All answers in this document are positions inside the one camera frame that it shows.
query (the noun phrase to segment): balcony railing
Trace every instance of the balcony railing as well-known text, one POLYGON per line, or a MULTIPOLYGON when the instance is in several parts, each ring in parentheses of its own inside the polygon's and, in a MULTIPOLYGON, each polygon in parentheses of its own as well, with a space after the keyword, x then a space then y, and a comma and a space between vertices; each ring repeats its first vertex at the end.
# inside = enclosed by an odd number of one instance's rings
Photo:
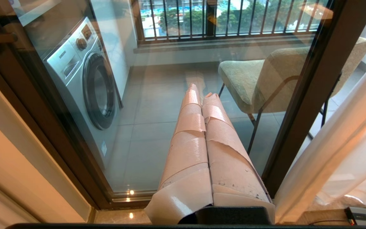
POLYGON ((329 0, 132 1, 138 44, 148 44, 311 34, 329 0))

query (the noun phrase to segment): sheer curtain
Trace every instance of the sheer curtain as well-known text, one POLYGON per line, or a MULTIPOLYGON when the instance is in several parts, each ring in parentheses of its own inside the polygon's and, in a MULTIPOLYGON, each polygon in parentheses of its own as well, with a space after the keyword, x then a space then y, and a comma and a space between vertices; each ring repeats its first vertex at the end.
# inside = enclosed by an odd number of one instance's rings
POLYGON ((324 125, 275 196, 276 222, 296 222, 317 196, 366 204, 366 74, 324 125))

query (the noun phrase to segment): window sill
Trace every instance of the window sill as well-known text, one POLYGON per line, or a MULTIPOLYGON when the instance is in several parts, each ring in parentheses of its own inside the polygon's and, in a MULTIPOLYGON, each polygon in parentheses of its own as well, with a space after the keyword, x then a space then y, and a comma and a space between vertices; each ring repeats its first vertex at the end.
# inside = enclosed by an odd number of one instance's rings
POLYGON ((287 45, 287 44, 311 44, 314 34, 311 35, 286 35, 264 38, 242 38, 242 39, 225 39, 225 40, 205 40, 193 42, 174 42, 173 44, 152 44, 140 45, 134 48, 134 53, 148 52, 170 52, 170 51, 187 51, 211 48, 234 48, 234 47, 250 47, 250 46, 267 46, 267 45, 287 45))

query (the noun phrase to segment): glass door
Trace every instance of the glass door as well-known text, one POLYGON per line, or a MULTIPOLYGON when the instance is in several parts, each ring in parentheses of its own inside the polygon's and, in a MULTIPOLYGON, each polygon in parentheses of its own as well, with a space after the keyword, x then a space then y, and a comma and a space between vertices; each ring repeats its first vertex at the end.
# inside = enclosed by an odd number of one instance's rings
POLYGON ((157 191, 196 84, 274 196, 365 23, 358 0, 0 0, 0 90, 112 209, 157 191))

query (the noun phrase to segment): washing machine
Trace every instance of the washing machine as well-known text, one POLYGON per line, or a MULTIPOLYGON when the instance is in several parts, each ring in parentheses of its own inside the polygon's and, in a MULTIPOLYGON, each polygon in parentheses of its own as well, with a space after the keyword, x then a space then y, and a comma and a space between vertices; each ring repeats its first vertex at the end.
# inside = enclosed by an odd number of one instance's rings
POLYGON ((114 75, 90 20, 83 18, 44 62, 54 72, 53 81, 104 170, 113 153, 120 100, 114 75))

